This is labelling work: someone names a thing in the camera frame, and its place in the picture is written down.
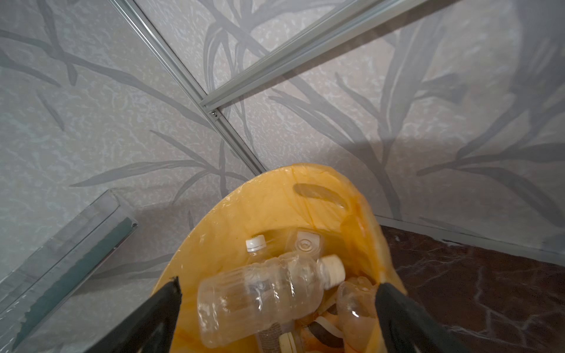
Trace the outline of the clear crushed bottle white cap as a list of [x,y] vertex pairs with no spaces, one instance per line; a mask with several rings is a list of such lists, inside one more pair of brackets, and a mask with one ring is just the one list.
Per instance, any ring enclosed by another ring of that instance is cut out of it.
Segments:
[[197,292],[201,341],[209,349],[225,347],[301,319],[345,278],[337,255],[314,260],[297,252],[207,278]]

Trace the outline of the brown Nescafe coffee bottle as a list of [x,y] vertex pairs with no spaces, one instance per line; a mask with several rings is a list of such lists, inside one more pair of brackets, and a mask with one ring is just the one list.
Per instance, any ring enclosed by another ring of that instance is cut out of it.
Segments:
[[336,306],[329,307],[311,323],[282,334],[279,345],[282,353],[344,352],[344,336]]

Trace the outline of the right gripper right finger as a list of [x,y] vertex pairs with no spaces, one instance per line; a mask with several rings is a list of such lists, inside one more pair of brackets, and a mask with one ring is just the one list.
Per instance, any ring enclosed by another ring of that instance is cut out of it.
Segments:
[[470,349],[441,327],[426,310],[391,283],[379,285],[375,309],[388,352],[469,352]]

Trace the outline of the tall clear white label bottle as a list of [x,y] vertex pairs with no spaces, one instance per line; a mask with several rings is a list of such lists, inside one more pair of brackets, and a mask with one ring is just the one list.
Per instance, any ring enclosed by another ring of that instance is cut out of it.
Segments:
[[263,235],[246,240],[247,261],[246,264],[263,263],[272,258],[272,253]]

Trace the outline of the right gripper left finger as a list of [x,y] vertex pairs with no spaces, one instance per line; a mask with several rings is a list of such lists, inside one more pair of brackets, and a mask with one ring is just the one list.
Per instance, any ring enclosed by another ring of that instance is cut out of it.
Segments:
[[88,352],[169,352],[180,314],[182,292],[174,277]]

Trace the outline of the orange label bottle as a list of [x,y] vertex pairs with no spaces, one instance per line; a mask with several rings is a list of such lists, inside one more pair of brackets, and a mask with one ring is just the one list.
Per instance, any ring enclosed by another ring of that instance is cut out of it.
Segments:
[[365,277],[353,277],[337,290],[338,323],[345,352],[365,352],[377,323],[376,286]]

